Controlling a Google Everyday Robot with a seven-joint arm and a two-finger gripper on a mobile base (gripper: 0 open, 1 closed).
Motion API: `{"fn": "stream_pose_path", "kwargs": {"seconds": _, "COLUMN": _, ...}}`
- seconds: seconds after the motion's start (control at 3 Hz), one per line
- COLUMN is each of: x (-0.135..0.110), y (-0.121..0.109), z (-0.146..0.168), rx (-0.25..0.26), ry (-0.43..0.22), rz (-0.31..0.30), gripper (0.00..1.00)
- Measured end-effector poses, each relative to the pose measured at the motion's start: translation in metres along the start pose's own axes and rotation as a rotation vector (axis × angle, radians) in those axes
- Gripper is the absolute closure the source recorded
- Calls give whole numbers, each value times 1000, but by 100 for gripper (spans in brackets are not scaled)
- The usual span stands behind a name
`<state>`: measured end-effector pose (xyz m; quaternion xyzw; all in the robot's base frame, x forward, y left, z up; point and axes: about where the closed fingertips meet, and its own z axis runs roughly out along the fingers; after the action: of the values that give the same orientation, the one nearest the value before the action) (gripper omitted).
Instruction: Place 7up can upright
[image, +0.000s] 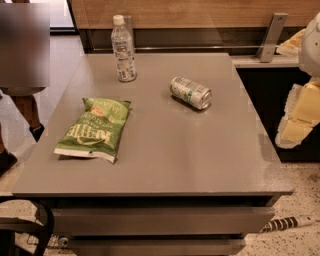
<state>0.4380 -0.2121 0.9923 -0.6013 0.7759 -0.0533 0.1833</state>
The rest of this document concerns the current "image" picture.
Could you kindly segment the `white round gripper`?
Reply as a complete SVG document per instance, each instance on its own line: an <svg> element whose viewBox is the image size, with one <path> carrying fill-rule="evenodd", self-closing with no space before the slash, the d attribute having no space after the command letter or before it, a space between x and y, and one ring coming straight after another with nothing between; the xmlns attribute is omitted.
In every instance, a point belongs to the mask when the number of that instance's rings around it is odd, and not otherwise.
<svg viewBox="0 0 320 256"><path fill-rule="evenodd" d="M281 43L276 52L284 56L297 56L299 52L299 68L314 76L304 86L293 85L277 129L276 145L292 149L320 123L320 12L306 29Z"/></svg>

